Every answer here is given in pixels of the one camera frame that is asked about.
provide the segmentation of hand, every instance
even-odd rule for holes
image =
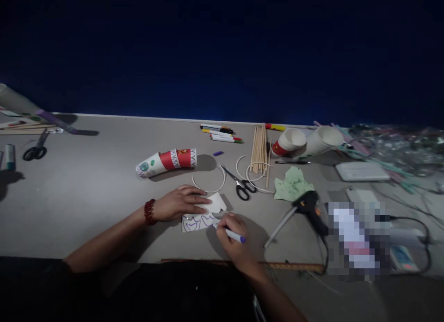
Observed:
[[[247,241],[240,243],[230,238],[225,231],[225,226],[233,232],[246,237]],[[230,212],[223,216],[222,220],[217,224],[217,237],[228,257],[239,271],[245,271],[257,264],[248,242],[247,225],[238,215]]]
[[[207,213],[207,210],[194,204],[210,204],[211,201],[199,196],[190,196],[191,194],[206,195],[207,193],[193,186],[180,186],[156,200],[153,206],[153,219],[168,222],[180,219],[185,213]]]

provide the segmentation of scissors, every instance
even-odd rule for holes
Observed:
[[[250,199],[250,195],[248,194],[247,190],[251,193],[256,192],[258,189],[256,188],[256,186],[252,183],[250,183],[247,180],[239,180],[237,177],[235,177],[233,174],[231,174],[228,169],[226,169],[224,166],[221,165],[221,167],[227,172],[227,174],[229,176],[231,176],[231,178],[236,182],[236,193],[239,196],[240,199],[242,200],[249,200]]]
[[[47,131],[48,131],[47,128],[43,130],[35,147],[26,150],[26,152],[23,154],[23,160],[25,161],[31,161],[34,159],[38,160],[42,159],[45,156],[48,150],[46,149],[46,147],[43,146],[43,144],[45,144],[46,138],[48,137]]]

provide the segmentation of white wire ring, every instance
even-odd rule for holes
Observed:
[[[252,165],[257,164],[257,163],[261,163],[261,164],[267,165],[267,166],[268,166],[268,170],[270,170],[270,167],[271,167],[271,168],[274,168],[272,165],[269,165],[269,164],[267,164],[266,162],[260,162],[260,161],[257,161],[257,162],[253,162],[252,164],[250,164],[250,165],[247,167],[247,170],[245,171],[245,176],[247,177],[248,182],[250,182],[252,185],[254,185],[254,184],[253,184],[253,182],[250,180],[250,178],[248,177],[248,170],[250,169],[250,167],[251,167]],[[269,190],[261,189],[261,188],[259,188],[258,186],[256,186],[256,188],[257,188],[258,190],[263,191],[263,192],[266,192],[266,193],[274,193],[274,192],[271,192],[271,191],[269,191]]]
[[[239,173],[239,170],[237,169],[237,164],[239,163],[239,160],[242,159],[244,156],[246,156],[246,155],[243,155],[242,157],[240,157],[240,158],[236,161],[236,171],[237,171],[237,174],[238,174],[243,180],[246,180],[246,178],[244,178],[244,177]],[[259,181],[261,178],[264,177],[264,175],[265,175],[265,172],[262,174],[262,176],[261,176],[260,178],[255,179],[255,180],[251,180],[250,182],[256,182],[256,181]]]
[[[206,190],[203,190],[202,188],[200,188],[200,187],[196,184],[196,182],[194,182],[194,177],[191,176],[191,179],[193,180],[194,185],[195,185],[197,188],[199,188],[200,190],[203,190],[203,191],[205,191],[205,192],[207,192],[207,193],[215,193],[215,192],[218,192],[219,190],[221,190],[222,187],[223,187],[223,185],[225,184],[225,171],[223,170],[223,168],[222,168],[221,165],[218,164],[218,166],[219,166],[218,168],[221,170],[222,175],[223,175],[223,182],[222,182],[222,185],[221,185],[221,187],[220,187],[219,189],[217,189],[216,191],[213,191],[213,192],[208,192],[208,191],[206,191]]]

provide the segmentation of purple marker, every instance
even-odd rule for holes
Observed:
[[[52,124],[58,126],[59,128],[62,128],[63,130],[69,132],[72,135],[75,135],[78,131],[71,125],[59,120],[57,117],[55,117],[53,114],[48,113],[47,111],[44,111],[43,109],[40,109],[36,112],[38,116],[41,118],[44,118],[48,122],[51,122]]]
[[[213,226],[215,229],[217,229],[217,223],[213,224]],[[245,241],[247,241],[247,239],[244,236],[237,234],[237,233],[233,232],[232,230],[225,229],[225,231],[227,232],[227,235],[230,238],[235,239],[237,242],[245,243]]]

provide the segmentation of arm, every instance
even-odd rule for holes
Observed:
[[[269,321],[306,321],[304,315],[273,283],[263,268],[254,259],[247,242],[242,244],[227,236],[224,226],[247,237],[245,222],[229,213],[217,225],[217,236],[234,266],[245,276],[256,294]]]
[[[154,203],[153,219],[168,222],[180,219],[185,213],[206,213],[205,209],[194,204],[209,204],[211,201],[190,194],[206,195],[206,192],[192,186],[180,186]],[[63,261],[72,272],[96,270],[120,256],[144,228],[145,214],[141,207],[85,243]]]

